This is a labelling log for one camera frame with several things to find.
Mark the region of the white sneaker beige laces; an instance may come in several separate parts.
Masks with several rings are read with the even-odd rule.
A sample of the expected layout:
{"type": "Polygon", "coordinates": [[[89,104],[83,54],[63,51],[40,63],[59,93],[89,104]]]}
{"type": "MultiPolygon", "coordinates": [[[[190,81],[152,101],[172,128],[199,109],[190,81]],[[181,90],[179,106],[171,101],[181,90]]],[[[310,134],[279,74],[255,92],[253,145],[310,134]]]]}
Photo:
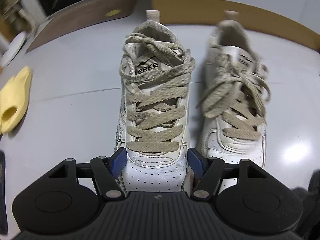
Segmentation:
{"type": "Polygon", "coordinates": [[[127,162],[117,178],[125,193],[190,193],[189,86],[195,60],[149,10],[127,35],[119,74],[121,103],[114,148],[127,162]]]}

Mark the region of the overturned white sneaker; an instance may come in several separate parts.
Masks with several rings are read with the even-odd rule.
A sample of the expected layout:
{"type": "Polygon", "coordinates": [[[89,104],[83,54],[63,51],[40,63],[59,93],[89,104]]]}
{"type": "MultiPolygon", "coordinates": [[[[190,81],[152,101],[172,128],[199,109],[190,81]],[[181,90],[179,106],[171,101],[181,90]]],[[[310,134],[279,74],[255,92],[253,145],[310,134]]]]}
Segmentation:
{"type": "Polygon", "coordinates": [[[266,106],[271,99],[268,68],[252,49],[236,11],[225,11],[208,40],[199,101],[203,129],[198,150],[228,164],[266,159],[266,106]]]}

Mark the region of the black sneaker front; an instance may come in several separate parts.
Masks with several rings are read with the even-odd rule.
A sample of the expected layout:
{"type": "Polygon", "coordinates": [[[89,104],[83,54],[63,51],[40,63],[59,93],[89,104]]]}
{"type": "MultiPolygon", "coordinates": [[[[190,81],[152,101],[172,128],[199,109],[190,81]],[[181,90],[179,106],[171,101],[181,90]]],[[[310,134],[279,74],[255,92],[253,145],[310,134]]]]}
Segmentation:
{"type": "Polygon", "coordinates": [[[308,189],[297,187],[292,191],[300,198],[303,204],[303,213],[296,227],[296,234],[303,239],[319,240],[320,236],[320,195],[319,170],[311,176],[308,189]]]}

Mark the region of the yellow slide left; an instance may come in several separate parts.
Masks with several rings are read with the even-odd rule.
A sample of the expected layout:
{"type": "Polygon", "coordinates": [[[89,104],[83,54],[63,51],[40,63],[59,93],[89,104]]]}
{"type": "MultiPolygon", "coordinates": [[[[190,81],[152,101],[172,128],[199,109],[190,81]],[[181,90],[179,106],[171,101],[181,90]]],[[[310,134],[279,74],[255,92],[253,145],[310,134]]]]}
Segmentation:
{"type": "Polygon", "coordinates": [[[24,117],[30,99],[33,70],[25,66],[1,89],[1,134],[11,132],[24,117]]]}

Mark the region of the white round base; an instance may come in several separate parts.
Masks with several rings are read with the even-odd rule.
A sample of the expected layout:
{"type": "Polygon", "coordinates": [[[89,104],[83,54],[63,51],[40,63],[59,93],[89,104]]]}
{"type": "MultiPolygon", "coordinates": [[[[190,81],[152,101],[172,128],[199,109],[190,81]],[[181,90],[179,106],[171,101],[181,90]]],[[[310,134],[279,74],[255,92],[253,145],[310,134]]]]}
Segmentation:
{"type": "Polygon", "coordinates": [[[26,39],[26,32],[19,33],[10,43],[1,34],[1,67],[6,67],[23,47],[26,39]]]}

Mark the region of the brown door mat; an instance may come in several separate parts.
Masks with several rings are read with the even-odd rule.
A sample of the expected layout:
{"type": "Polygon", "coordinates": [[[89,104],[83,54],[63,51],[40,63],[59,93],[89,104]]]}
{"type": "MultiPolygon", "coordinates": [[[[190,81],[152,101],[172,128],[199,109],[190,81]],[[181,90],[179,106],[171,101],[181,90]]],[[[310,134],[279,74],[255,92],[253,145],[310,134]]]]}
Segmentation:
{"type": "Polygon", "coordinates": [[[130,16],[137,0],[83,0],[47,18],[26,53],[68,33],[95,24],[130,16]]]}

